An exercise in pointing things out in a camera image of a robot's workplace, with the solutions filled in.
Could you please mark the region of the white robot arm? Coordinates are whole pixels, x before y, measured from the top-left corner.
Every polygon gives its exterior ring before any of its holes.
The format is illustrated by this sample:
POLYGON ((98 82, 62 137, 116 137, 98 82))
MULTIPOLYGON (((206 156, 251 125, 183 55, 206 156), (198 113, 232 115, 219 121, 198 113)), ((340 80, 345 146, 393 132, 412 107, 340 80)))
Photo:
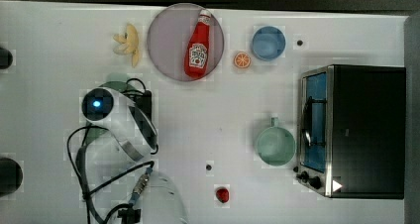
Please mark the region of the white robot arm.
POLYGON ((73 164, 88 219, 96 224, 188 224, 171 179, 155 170, 158 133, 150 117, 128 95, 97 87, 81 101, 87 122, 73 164))

